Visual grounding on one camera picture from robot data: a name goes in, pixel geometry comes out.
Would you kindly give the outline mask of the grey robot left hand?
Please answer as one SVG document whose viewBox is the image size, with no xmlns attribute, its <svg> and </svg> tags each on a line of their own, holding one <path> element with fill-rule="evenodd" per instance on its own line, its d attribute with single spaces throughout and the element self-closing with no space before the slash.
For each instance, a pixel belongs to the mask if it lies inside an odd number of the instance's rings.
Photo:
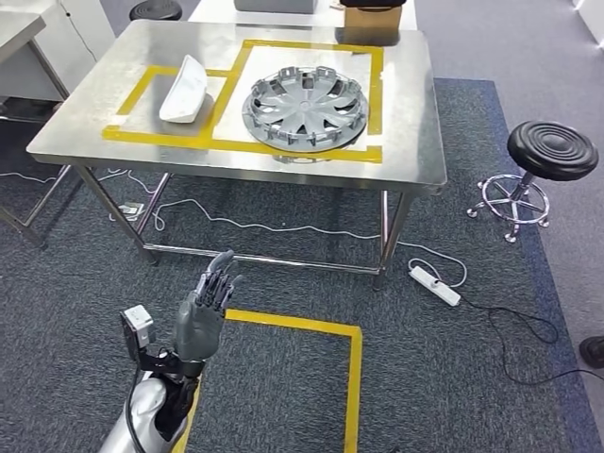
<svg viewBox="0 0 604 453">
<path fill-rule="evenodd" d="M 219 253 L 180 304 L 173 339 L 180 361 L 205 361 L 218 350 L 227 310 L 242 279 L 233 261 L 231 249 Z"/>
</svg>

